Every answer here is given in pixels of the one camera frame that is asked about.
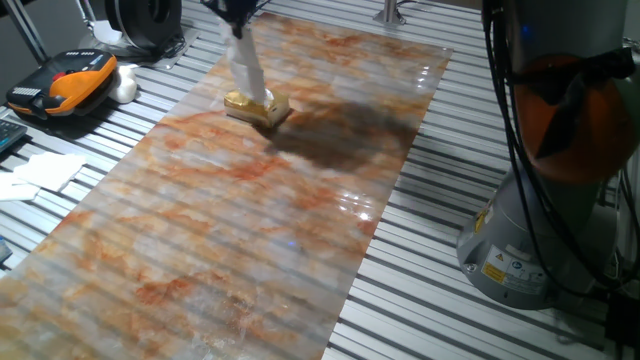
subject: white object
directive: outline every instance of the white object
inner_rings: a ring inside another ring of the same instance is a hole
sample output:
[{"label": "white object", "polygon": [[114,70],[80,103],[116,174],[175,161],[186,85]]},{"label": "white object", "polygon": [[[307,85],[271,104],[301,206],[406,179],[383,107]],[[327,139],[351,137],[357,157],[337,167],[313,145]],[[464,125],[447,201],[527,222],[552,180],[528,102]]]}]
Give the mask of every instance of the white object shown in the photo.
[{"label": "white object", "polygon": [[136,74],[133,70],[126,66],[118,66],[116,86],[109,93],[109,97],[120,104],[126,104],[136,98],[137,90],[138,84],[136,82]]},{"label": "white object", "polygon": [[33,200],[40,188],[18,179],[13,173],[0,173],[0,201]]},{"label": "white object", "polygon": [[17,166],[13,173],[30,184],[60,191],[86,163],[84,156],[47,152],[31,156],[27,164]]},{"label": "white object", "polygon": [[222,22],[222,36],[227,42],[227,59],[236,87],[242,94],[257,103],[265,103],[264,71],[260,67],[251,30],[242,28],[242,39],[233,35],[231,26]]},{"label": "white object", "polygon": [[108,20],[100,20],[93,23],[93,36],[98,41],[109,45],[115,45],[122,39],[122,33],[113,30]]}]

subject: yellow warning sticker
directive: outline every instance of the yellow warning sticker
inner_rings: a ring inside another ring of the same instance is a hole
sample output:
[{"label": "yellow warning sticker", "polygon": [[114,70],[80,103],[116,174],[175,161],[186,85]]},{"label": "yellow warning sticker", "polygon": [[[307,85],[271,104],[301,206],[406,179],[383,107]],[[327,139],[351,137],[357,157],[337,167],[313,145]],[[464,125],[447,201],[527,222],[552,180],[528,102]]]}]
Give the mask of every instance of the yellow warning sticker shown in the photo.
[{"label": "yellow warning sticker", "polygon": [[500,284],[502,284],[502,281],[504,281],[504,277],[507,275],[506,272],[501,271],[500,269],[491,265],[490,263],[484,264],[484,267],[482,268],[482,272],[488,277],[492,278],[493,280],[499,282]]}]

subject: orange device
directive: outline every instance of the orange device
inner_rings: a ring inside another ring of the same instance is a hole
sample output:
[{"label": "orange device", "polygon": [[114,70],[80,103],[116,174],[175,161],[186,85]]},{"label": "orange device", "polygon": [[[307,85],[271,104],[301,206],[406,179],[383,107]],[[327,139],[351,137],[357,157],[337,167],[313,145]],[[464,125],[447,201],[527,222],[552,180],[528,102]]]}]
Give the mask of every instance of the orange device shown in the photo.
[{"label": "orange device", "polygon": [[84,115],[101,103],[115,85],[116,65],[115,56],[100,50],[63,52],[9,89],[7,101],[16,112],[42,120]]}]

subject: marble slab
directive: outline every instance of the marble slab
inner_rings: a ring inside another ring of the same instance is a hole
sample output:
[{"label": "marble slab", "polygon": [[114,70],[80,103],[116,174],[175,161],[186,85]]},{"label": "marble slab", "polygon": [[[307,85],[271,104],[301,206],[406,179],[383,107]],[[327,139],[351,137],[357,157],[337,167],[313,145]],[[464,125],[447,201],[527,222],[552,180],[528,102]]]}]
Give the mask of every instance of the marble slab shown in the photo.
[{"label": "marble slab", "polygon": [[253,31],[295,111],[271,132],[225,116],[216,64],[0,280],[0,359],[321,357],[451,50]]}]

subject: metal grating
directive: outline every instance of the metal grating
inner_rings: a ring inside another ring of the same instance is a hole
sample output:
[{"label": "metal grating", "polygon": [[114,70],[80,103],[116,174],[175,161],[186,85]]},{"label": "metal grating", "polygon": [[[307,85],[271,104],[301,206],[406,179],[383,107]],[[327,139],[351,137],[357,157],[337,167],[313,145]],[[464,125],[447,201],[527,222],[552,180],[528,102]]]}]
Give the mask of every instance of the metal grating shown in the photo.
[{"label": "metal grating", "polygon": [[[183,25],[201,31],[171,70],[135,70],[133,103],[107,101],[78,122],[82,137],[30,126],[30,139],[1,159],[12,170],[52,151],[87,157],[59,193],[0,203],[0,235],[17,266],[60,220],[223,55],[213,15],[183,0]],[[408,4],[407,25],[371,20],[382,0],[272,0],[263,10],[391,37],[454,48],[325,352],[326,359],[602,359],[612,353],[602,326],[606,307],[576,314],[521,311],[497,304],[458,269],[455,239],[492,197],[509,162],[485,56],[479,11]],[[0,118],[20,121],[13,112]],[[613,192],[607,202],[614,202]]]}]

